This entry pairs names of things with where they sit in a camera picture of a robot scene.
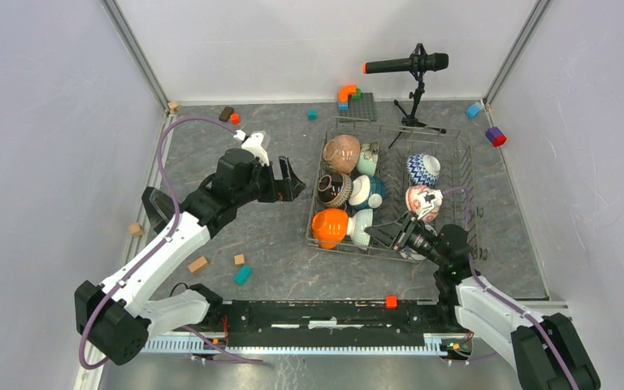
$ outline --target white wall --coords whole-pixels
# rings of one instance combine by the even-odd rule
[[[119,0],[168,97],[179,101],[333,100],[357,84],[408,98],[407,72],[362,63],[409,56],[418,42],[450,54],[425,98],[482,97],[534,0]]]
[[[73,292],[119,264],[160,119],[99,1],[0,1],[0,389],[72,387]]]
[[[494,115],[549,286],[624,388],[624,2],[553,2]]]

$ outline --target teal cube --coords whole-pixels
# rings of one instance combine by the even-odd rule
[[[233,281],[238,283],[239,286],[242,286],[243,284],[245,284],[245,282],[247,282],[247,279],[249,279],[251,275],[252,268],[250,268],[249,266],[243,266],[233,278]]]

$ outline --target purple and red cube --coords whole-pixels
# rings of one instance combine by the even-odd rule
[[[501,130],[497,127],[490,128],[489,130],[487,130],[485,135],[487,136],[489,142],[491,142],[495,148],[503,145],[506,140],[504,133],[501,132]]]

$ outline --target purple block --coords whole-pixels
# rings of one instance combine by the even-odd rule
[[[497,127],[493,127],[487,130],[487,132],[485,133],[485,135],[487,136],[487,139],[489,140],[489,142],[494,142],[494,140],[499,137],[499,136],[503,136],[504,133],[501,132],[501,130]]]

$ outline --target orange bowl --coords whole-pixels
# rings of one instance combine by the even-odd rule
[[[322,210],[312,218],[312,236],[324,249],[335,248],[347,231],[348,215],[341,209]]]

